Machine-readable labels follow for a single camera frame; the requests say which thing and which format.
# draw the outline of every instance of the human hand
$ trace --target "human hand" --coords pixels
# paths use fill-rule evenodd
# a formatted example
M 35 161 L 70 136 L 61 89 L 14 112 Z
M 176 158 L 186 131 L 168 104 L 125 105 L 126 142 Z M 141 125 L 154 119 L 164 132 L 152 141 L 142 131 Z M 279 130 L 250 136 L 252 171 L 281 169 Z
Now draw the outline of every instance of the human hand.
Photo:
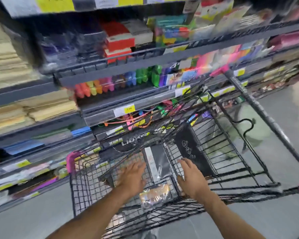
M 204 204 L 207 197 L 211 194 L 205 177 L 191 160 L 183 158 L 177 162 L 181 164 L 185 175 L 185 180 L 182 176 L 177 176 L 180 187 L 185 194 L 194 198 L 199 203 Z
M 123 169 L 115 188 L 120 190 L 125 196 L 125 200 L 129 200 L 143 191 L 146 184 L 146 180 L 142 179 L 145 167 L 144 162 L 136 162 Z

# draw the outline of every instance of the store aisle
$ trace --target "store aisle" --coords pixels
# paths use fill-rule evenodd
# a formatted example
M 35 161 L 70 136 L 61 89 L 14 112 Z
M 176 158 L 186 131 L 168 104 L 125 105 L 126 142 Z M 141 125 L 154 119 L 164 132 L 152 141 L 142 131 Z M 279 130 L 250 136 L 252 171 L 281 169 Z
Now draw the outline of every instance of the store aisle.
M 299 83 L 260 100 L 299 152 Z M 256 151 L 275 180 L 286 187 L 299 184 L 299 165 L 274 137 Z M 267 239 L 299 236 L 299 195 L 255 204 L 230 205 Z M 0 213 L 0 238 L 44 239 L 73 216 L 69 184 Z M 208 214 L 190 217 L 159 229 L 159 238 L 222 238 Z

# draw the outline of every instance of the cart handle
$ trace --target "cart handle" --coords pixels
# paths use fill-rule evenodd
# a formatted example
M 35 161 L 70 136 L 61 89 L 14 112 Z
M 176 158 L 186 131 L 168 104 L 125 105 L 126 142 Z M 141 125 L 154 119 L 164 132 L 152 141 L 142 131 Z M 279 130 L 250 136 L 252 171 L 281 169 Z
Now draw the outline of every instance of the cart handle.
M 215 77 L 219 74 L 224 74 L 228 80 L 235 86 L 235 88 L 241 92 L 241 95 L 247 100 L 250 106 L 258 113 L 258 115 L 264 120 L 264 122 L 271 128 L 275 135 L 282 141 L 290 153 L 299 162 L 299 153 L 295 150 L 294 146 L 291 144 L 290 139 L 283 132 L 280 126 L 275 122 L 275 120 L 269 116 L 269 114 L 264 110 L 262 105 L 250 94 L 248 94 L 247 89 L 241 84 L 241 82 L 234 75 L 233 70 L 225 65 L 210 74 L 210 76 Z

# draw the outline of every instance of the wire mesh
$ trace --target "wire mesh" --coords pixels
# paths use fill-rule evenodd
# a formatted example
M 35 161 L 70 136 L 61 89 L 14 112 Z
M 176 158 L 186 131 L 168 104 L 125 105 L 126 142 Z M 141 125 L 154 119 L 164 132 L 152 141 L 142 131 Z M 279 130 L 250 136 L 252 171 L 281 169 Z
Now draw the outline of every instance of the wire mesh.
M 177 162 L 182 157 L 197 165 L 211 190 L 226 203 L 256 202 L 298 193 L 296 188 L 285 193 L 276 189 L 279 183 L 273 180 L 246 139 L 254 121 L 234 120 L 219 102 L 222 97 L 214 97 L 204 86 L 210 79 L 212 77 L 203 78 L 176 103 L 142 118 L 147 122 L 143 127 L 136 126 L 139 120 L 135 121 L 130 125 L 132 129 L 117 131 L 79 151 L 75 172 L 71 174 L 75 215 L 108 194 L 115 187 L 122 168 L 136 161 L 147 164 L 143 174 L 147 181 L 145 189 L 167 183 L 171 196 L 150 209 L 144 209 L 139 196 L 135 196 L 113 217 L 104 238 L 125 238 L 204 212 L 202 205 L 186 197 L 176 181 L 177 175 L 184 176 Z M 205 94 L 209 94 L 208 101 L 201 98 Z M 214 105 L 221 108 L 221 116 L 215 113 Z M 241 122 L 249 123 L 250 128 L 241 132 L 237 127 Z M 109 141 L 116 142 L 100 153 L 94 152 L 96 146 Z M 171 168 L 171 174 L 161 181 L 154 178 L 145 150 L 155 145 L 163 146 L 164 162 Z M 251 156 L 245 156 L 246 150 Z

